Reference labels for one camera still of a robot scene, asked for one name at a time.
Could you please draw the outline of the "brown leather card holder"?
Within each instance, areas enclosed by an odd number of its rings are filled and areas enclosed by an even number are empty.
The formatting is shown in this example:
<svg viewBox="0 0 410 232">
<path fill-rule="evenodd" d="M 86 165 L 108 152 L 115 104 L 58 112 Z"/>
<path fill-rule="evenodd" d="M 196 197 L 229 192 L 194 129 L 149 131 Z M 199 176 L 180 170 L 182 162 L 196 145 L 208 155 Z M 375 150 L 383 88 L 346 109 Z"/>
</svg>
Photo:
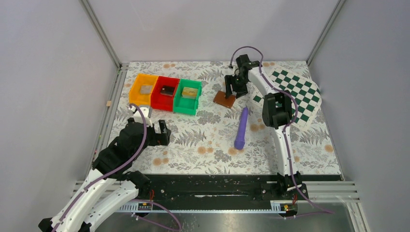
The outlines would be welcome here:
<svg viewBox="0 0 410 232">
<path fill-rule="evenodd" d="M 232 108 L 234 102 L 236 100 L 236 95 L 230 95 L 226 98 L 226 93 L 223 91 L 218 91 L 213 99 L 213 102 L 224 106 L 226 108 Z"/>
</svg>

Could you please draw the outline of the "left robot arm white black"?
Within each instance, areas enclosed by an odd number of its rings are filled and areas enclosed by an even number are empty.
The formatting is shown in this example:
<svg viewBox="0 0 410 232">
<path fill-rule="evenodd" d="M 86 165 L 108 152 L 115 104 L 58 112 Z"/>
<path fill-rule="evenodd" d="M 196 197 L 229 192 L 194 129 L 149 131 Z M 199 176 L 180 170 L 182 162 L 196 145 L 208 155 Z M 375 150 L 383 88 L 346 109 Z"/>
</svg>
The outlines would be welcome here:
<svg viewBox="0 0 410 232">
<path fill-rule="evenodd" d="M 171 130 L 159 120 L 156 132 L 148 108 L 133 106 L 132 111 L 119 135 L 100 151 L 76 194 L 57 215 L 41 220 L 41 231 L 93 232 L 126 202 L 152 196 L 149 178 L 127 170 L 148 146 L 169 145 Z"/>
</svg>

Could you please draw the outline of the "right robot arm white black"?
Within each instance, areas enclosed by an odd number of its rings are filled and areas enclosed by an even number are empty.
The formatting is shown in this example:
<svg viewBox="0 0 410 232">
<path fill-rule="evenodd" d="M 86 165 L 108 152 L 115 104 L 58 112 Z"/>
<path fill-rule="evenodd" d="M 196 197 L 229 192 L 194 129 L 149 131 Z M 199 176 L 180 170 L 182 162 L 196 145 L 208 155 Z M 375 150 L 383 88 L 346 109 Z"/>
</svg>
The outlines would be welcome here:
<svg viewBox="0 0 410 232">
<path fill-rule="evenodd" d="M 299 194 L 308 200 L 307 190 L 302 182 L 299 171 L 294 167 L 294 157 L 290 144 L 290 125 L 295 121 L 297 113 L 292 112 L 295 99 L 288 91 L 281 90 L 274 82 L 267 78 L 262 70 L 260 61 L 251 61 L 248 55 L 236 58 L 236 65 L 229 67 L 234 71 L 225 76 L 225 92 L 223 97 L 228 99 L 235 92 L 236 97 L 248 93 L 247 84 L 253 83 L 263 95 L 262 119 L 267 127 L 274 129 L 275 150 L 279 157 L 277 192 L 281 198 L 289 199 Z"/>
</svg>

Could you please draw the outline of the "black card in red bin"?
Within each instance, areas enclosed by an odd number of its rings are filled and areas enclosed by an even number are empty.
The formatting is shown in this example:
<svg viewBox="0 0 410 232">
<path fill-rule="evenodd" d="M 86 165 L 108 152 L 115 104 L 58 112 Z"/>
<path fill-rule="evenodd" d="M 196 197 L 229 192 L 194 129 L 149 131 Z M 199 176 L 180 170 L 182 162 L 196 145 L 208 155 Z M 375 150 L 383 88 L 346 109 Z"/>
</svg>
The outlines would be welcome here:
<svg viewBox="0 0 410 232">
<path fill-rule="evenodd" d="M 173 96 L 175 88 L 173 86 L 162 86 L 160 94 L 165 96 Z"/>
</svg>

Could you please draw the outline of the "gold card in green bin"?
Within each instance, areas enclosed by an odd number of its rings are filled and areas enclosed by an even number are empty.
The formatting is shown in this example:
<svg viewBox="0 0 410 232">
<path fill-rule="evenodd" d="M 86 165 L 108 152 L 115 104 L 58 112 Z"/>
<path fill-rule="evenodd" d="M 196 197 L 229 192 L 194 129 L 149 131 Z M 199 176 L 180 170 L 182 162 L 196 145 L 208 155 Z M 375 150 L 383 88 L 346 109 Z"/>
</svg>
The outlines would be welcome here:
<svg viewBox="0 0 410 232">
<path fill-rule="evenodd" d="M 182 89 L 181 96 L 186 99 L 195 99 L 198 94 L 198 89 L 197 88 L 192 88 L 192 87 L 184 87 Z"/>
</svg>

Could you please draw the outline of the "grey card in yellow bin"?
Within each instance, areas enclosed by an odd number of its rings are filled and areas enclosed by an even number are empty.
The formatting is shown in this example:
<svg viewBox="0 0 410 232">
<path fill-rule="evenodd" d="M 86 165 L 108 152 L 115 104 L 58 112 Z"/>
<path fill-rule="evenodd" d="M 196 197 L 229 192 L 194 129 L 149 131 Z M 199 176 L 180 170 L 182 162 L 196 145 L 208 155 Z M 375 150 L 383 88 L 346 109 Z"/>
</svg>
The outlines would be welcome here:
<svg viewBox="0 0 410 232">
<path fill-rule="evenodd" d="M 152 92 L 152 89 L 153 89 L 152 85 L 141 85 L 139 93 L 141 95 L 148 95 Z"/>
</svg>

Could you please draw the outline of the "red plastic bin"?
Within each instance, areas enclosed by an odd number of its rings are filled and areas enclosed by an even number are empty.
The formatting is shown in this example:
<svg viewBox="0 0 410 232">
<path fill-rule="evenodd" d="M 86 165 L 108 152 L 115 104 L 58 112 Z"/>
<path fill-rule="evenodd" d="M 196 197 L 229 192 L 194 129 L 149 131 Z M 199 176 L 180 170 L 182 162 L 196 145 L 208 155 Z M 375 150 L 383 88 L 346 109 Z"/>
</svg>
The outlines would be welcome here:
<svg viewBox="0 0 410 232">
<path fill-rule="evenodd" d="M 151 95 L 151 107 L 153 109 L 173 111 L 174 96 L 180 79 L 166 76 L 159 76 Z M 162 86 L 173 86 L 175 88 L 173 96 L 160 94 Z"/>
</svg>

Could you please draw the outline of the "green plastic bin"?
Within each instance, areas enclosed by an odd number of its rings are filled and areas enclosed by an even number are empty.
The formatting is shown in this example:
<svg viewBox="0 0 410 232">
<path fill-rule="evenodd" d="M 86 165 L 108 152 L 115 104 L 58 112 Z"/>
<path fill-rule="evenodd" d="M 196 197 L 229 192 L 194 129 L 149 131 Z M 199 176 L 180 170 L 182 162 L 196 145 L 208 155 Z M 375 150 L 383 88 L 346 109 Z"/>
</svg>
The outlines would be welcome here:
<svg viewBox="0 0 410 232">
<path fill-rule="evenodd" d="M 191 98 L 183 97 L 183 90 L 186 87 L 197 90 L 196 95 Z M 176 90 L 176 94 L 174 96 L 173 112 L 193 115 L 193 116 L 196 115 L 201 93 L 202 93 L 202 82 L 201 81 L 180 79 L 177 90 Z"/>
</svg>

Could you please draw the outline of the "yellow plastic bin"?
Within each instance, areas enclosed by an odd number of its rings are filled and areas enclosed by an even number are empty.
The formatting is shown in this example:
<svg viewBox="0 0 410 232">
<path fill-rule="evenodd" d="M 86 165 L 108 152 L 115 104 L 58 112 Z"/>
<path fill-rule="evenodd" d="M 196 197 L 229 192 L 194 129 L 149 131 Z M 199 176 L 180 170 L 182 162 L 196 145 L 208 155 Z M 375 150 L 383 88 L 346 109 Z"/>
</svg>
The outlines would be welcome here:
<svg viewBox="0 0 410 232">
<path fill-rule="evenodd" d="M 151 105 L 151 95 L 158 80 L 157 75 L 139 73 L 129 91 L 129 103 Z"/>
</svg>

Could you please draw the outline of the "floral table mat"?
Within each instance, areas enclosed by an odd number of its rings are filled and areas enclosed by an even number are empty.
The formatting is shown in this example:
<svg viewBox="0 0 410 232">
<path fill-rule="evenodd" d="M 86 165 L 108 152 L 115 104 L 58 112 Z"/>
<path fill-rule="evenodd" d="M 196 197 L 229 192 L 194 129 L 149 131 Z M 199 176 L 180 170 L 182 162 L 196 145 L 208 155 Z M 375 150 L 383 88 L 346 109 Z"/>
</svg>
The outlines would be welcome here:
<svg viewBox="0 0 410 232">
<path fill-rule="evenodd" d="M 202 82 L 196 115 L 153 110 L 154 123 L 163 119 L 171 130 L 168 146 L 146 148 L 133 163 L 132 170 L 146 174 L 276 174 L 279 166 L 275 152 L 274 130 L 247 119 L 245 146 L 234 148 L 239 119 L 249 101 L 249 93 L 235 101 L 232 108 L 215 104 L 213 99 L 224 90 L 228 62 L 132 62 L 126 73 L 110 138 L 118 136 L 131 116 L 129 91 L 139 73 L 190 79 Z"/>
</svg>

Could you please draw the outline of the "green white checkered board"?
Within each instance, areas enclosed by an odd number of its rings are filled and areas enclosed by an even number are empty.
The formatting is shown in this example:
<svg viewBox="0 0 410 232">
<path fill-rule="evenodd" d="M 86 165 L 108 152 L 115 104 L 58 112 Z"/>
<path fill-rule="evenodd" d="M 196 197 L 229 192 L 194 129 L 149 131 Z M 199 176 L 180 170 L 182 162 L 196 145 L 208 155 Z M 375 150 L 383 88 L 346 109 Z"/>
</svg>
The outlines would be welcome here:
<svg viewBox="0 0 410 232">
<path fill-rule="evenodd" d="M 253 85 L 250 92 L 249 101 L 249 122 L 258 124 L 259 128 L 263 128 L 263 104 L 266 94 L 278 93 L 278 89 L 287 91 L 295 100 L 297 106 L 294 106 L 291 101 L 292 113 L 295 113 L 295 108 L 298 113 L 292 126 L 300 131 L 308 131 L 313 120 L 316 117 L 318 110 L 321 107 L 322 98 L 319 87 L 312 80 L 302 77 L 281 66 L 276 67 L 271 74 L 265 71 L 260 71 L 259 68 L 253 68 L 248 74 L 249 81 Z"/>
</svg>

